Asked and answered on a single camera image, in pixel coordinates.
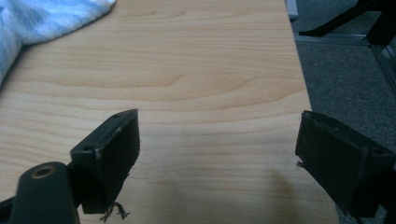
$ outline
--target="white towel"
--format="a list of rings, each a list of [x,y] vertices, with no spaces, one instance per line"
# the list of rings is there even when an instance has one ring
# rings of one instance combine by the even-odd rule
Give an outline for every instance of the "white towel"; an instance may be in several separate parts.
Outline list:
[[[106,14],[116,0],[0,0],[0,84],[22,46],[67,35]]]

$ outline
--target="black plastic part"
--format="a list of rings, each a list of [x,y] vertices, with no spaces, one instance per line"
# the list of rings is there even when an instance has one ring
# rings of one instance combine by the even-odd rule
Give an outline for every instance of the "black plastic part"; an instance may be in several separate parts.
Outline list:
[[[396,171],[392,170],[384,178],[381,186],[381,197],[379,199],[382,206],[388,210],[384,224],[396,223]]]
[[[9,222],[9,216],[11,215],[11,208],[13,202],[13,197],[0,202],[0,224],[6,224]]]
[[[392,171],[396,155],[336,119],[305,111],[296,146],[302,166],[345,213],[373,217],[378,184]]]
[[[113,207],[139,152],[137,109],[113,115],[70,151],[70,179],[84,213]]]
[[[77,224],[66,166],[54,161],[26,171],[12,203],[10,224]]]

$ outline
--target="wooden desk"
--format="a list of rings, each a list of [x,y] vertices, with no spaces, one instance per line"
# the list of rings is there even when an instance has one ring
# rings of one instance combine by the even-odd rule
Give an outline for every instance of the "wooden desk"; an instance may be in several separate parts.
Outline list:
[[[126,223],[336,223],[294,155],[310,105],[285,1],[119,0],[30,47],[0,95],[0,198],[110,115],[140,109]],[[100,223],[100,215],[82,223]],[[107,223],[125,223],[113,216]]]

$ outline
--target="gray carpet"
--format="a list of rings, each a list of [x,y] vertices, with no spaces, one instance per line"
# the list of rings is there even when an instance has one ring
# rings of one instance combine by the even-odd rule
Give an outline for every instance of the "gray carpet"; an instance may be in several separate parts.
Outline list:
[[[306,31],[353,7],[357,0],[297,0],[299,18],[293,31]],[[368,12],[333,33],[365,35],[378,17]],[[396,52],[396,41],[391,47]],[[313,111],[343,121],[358,132],[396,152],[396,100],[372,50],[367,46],[297,43]],[[337,210],[340,223],[357,223]],[[376,218],[364,223],[382,223]]]

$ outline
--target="black chair leg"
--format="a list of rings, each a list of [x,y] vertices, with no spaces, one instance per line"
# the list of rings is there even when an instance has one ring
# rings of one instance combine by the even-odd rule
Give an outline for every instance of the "black chair leg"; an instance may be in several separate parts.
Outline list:
[[[359,15],[363,14],[366,11],[371,10],[372,8],[378,7],[386,0],[360,0],[358,4],[341,15],[335,17],[331,21],[326,22],[325,24],[317,27],[314,30],[300,32],[300,35],[311,35],[311,36],[324,36],[327,33],[333,31],[334,29],[344,25],[345,23],[355,19]]]

